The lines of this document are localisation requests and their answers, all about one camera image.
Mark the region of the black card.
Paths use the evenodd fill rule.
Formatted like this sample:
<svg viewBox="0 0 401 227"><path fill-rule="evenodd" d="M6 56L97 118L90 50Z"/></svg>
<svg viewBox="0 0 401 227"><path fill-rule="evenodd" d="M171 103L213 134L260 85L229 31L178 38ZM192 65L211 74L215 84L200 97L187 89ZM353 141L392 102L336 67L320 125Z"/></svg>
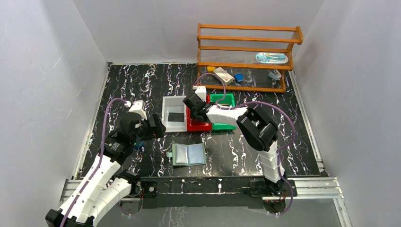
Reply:
<svg viewBox="0 0 401 227"><path fill-rule="evenodd" d="M185 115L184 113L169 113L167 122L184 122L185 121Z"/></svg>

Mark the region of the grey-green card holder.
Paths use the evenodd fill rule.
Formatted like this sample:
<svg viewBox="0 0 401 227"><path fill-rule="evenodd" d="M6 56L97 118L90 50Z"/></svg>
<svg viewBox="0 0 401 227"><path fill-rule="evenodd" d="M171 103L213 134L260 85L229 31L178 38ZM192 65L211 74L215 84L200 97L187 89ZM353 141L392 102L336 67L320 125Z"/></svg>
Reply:
<svg viewBox="0 0 401 227"><path fill-rule="evenodd" d="M203 143L172 144L172 150L167 152L174 166L198 166L206 164L206 150Z"/></svg>

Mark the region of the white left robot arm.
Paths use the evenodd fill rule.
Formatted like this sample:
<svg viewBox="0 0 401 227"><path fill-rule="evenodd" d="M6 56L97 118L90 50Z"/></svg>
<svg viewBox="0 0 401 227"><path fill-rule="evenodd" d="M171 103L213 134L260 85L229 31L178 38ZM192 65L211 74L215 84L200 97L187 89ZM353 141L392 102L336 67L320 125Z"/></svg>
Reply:
<svg viewBox="0 0 401 227"><path fill-rule="evenodd" d="M142 192L140 176L119 171L140 142L161 138L166 127L157 113L147 118L127 113L120 125L104 138L99 154L75 191L57 209L45 216L50 227L95 227L100 219L125 196Z"/></svg>

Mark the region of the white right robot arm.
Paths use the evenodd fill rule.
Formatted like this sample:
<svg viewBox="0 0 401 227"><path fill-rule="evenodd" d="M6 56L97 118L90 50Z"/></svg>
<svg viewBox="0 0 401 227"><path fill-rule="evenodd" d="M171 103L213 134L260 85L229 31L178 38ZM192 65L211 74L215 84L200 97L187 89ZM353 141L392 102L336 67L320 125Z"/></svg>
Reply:
<svg viewBox="0 0 401 227"><path fill-rule="evenodd" d="M259 186L254 194L278 196L285 190L285 170L278 154L278 126L261 105L223 106L206 102L196 94L184 98L183 103L195 120L236 126L248 145L258 151L264 189Z"/></svg>

